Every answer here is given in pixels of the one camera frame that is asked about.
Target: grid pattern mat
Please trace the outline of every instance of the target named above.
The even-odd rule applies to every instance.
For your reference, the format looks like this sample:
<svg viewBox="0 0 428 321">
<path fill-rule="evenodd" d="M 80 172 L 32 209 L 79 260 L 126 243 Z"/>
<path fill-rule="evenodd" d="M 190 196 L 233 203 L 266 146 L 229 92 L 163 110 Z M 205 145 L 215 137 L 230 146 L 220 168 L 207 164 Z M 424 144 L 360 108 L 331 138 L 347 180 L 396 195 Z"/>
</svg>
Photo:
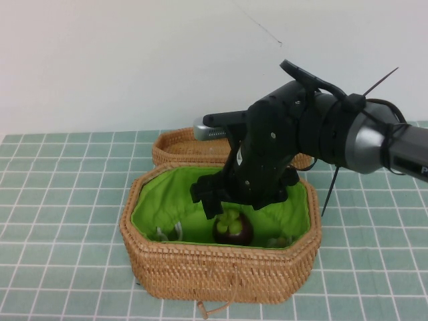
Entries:
<svg viewBox="0 0 428 321">
<path fill-rule="evenodd" d="M 159 131 L 6 136 L 0 145 L 0 320 L 200 320 L 135 280 L 118 228 Z M 304 173 L 324 204 L 332 168 Z M 311 276 L 287 302 L 213 320 L 428 320 L 428 185 L 339 173 Z M 220 306 L 208 302 L 207 308 Z"/>
</svg>

